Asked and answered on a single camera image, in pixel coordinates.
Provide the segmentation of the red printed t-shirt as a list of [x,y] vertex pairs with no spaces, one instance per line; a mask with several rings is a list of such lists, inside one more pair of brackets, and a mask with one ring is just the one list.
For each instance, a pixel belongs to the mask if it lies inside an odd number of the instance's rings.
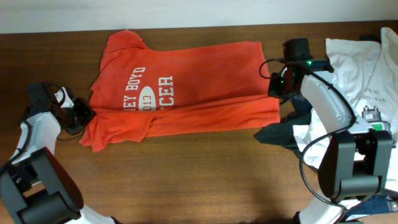
[[131,30],[109,36],[91,86],[96,116],[81,144],[262,128],[280,121],[260,42],[152,50]]

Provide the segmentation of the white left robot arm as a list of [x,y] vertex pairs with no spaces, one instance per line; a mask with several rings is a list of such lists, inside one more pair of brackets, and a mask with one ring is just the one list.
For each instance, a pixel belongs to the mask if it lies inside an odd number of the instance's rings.
[[25,111],[15,154],[1,171],[1,201],[15,223],[117,223],[85,205],[77,184],[55,158],[61,130],[75,134],[94,117],[83,98],[58,106],[37,100]]

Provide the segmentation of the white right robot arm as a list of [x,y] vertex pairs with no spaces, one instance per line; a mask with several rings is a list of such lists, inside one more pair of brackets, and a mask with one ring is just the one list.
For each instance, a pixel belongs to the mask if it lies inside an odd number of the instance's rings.
[[386,130],[374,129],[334,82],[331,70],[315,68],[315,61],[286,62],[270,77],[270,95],[279,97],[301,93],[317,112],[326,134],[304,148],[329,139],[318,168],[320,193],[306,184],[313,194],[311,203],[294,216],[294,222],[343,223],[347,212],[375,195],[397,196],[387,189],[387,171],[393,147]]

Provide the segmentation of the dark navy garment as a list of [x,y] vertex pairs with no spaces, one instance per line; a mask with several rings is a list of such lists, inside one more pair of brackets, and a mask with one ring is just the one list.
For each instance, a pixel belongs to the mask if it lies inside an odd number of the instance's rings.
[[292,151],[297,157],[301,152],[294,138],[294,125],[308,126],[311,122],[312,105],[302,96],[291,99],[294,112],[282,118],[281,122],[263,127],[254,135],[262,144],[281,146]]

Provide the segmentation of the white printed t-shirt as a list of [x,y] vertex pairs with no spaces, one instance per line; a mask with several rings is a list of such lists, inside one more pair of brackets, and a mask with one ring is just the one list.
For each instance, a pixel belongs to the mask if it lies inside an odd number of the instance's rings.
[[397,190],[397,34],[381,29],[381,41],[326,40],[334,82],[376,130],[387,130],[393,148],[386,189]]

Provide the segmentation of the dark blue folded garment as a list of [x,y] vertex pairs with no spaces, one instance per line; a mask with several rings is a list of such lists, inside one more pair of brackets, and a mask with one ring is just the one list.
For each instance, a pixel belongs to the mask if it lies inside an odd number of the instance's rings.
[[397,197],[376,195],[365,202],[349,209],[345,215],[346,220],[355,220],[371,215],[393,213],[397,211]]

